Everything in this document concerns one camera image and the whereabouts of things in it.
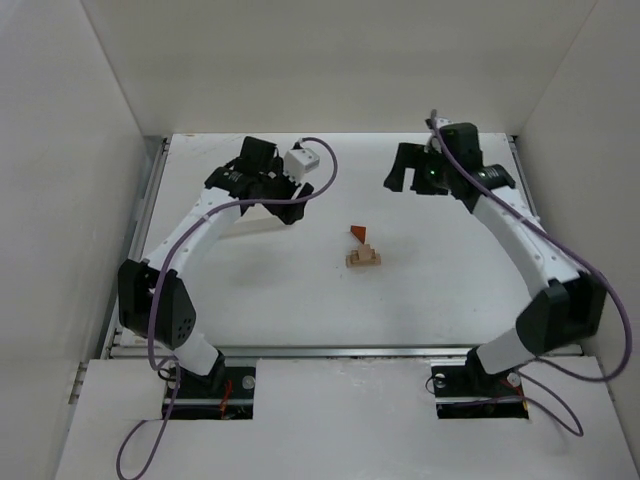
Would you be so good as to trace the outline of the orange triangular wood block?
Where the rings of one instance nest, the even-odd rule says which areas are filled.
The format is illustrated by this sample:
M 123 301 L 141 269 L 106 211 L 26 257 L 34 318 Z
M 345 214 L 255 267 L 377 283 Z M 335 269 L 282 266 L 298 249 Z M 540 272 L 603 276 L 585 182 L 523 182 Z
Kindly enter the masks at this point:
M 366 243 L 366 232 L 367 229 L 365 226 L 360 225 L 352 225 L 350 227 L 350 233 L 361 243 Z

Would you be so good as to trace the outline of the white plastic tray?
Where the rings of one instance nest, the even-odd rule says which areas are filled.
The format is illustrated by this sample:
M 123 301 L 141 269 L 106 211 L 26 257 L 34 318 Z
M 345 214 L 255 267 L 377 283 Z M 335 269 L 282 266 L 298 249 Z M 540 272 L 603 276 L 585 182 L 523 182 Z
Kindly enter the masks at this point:
M 256 205 L 249 207 L 236 222 L 220 235 L 220 238 L 268 232 L 284 227 L 285 224 L 277 216 L 272 215 L 265 206 Z

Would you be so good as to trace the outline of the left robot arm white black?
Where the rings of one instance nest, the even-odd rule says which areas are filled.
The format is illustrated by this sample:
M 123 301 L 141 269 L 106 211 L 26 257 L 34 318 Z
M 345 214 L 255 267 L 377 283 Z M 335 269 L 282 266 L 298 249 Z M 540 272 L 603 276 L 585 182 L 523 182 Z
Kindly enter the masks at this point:
M 224 356 L 196 327 L 186 275 L 256 201 L 285 225 L 302 219 L 305 199 L 314 192 L 303 178 L 319 164 L 319 155 L 301 144 L 280 154 L 272 142 L 245 137 L 238 156 L 209 175 L 168 237 L 143 259 L 119 267 L 120 324 L 167 348 L 197 387 L 217 389 Z

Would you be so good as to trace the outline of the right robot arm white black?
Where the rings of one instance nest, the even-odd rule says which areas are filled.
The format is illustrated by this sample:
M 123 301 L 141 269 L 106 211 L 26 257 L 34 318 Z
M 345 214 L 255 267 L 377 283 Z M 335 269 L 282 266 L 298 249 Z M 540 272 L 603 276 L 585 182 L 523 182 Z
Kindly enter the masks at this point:
M 411 170 L 416 194 L 451 195 L 461 201 L 494 235 L 530 295 L 514 326 L 472 348 L 456 377 L 472 395 L 490 396 L 516 367 L 594 336 L 606 290 L 592 273 L 544 238 L 507 170 L 500 164 L 485 164 L 475 125 L 427 124 L 437 128 L 438 135 L 424 145 L 399 144 L 384 187 L 402 191 L 405 173 Z

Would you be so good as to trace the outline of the striped dark wood block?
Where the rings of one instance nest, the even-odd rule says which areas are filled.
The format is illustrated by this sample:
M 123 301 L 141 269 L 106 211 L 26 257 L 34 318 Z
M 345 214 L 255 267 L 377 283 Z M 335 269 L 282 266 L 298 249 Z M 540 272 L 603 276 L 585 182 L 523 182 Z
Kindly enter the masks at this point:
M 378 263 L 378 257 L 374 249 L 362 249 L 353 250 L 349 256 L 349 261 L 352 266 L 361 265 L 375 265 Z

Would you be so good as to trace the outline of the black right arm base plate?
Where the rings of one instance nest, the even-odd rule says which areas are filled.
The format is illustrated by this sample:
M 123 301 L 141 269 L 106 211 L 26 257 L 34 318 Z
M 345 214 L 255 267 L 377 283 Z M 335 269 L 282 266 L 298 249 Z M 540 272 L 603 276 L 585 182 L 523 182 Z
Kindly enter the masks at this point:
M 435 397 L 440 420 L 529 418 L 514 371 L 477 380 L 464 365 L 434 365 L 425 388 Z

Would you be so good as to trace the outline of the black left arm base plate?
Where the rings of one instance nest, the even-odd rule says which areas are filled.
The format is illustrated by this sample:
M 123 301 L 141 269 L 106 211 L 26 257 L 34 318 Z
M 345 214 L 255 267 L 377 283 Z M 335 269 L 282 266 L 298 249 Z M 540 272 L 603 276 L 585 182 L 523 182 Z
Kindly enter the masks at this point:
M 222 383 L 207 392 L 184 372 L 171 420 L 251 420 L 256 387 L 255 365 L 227 366 Z

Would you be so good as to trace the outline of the long light wood block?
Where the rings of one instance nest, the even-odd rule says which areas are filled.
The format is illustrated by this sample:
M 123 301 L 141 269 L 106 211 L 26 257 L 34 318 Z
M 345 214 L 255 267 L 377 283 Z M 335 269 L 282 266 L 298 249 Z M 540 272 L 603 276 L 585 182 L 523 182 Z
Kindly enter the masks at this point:
M 381 256 L 377 253 L 374 253 L 370 256 L 360 256 L 356 250 L 353 250 L 349 255 L 346 256 L 346 266 L 348 268 L 354 267 L 368 267 L 368 266 L 376 266 L 381 264 Z

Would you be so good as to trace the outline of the light wood cube block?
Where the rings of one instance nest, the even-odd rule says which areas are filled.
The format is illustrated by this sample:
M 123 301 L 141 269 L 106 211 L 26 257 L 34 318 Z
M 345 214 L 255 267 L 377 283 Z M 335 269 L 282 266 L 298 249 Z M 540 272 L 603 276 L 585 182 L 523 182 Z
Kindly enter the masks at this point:
M 369 261 L 374 258 L 375 251 L 369 244 L 360 244 L 357 248 L 359 261 Z

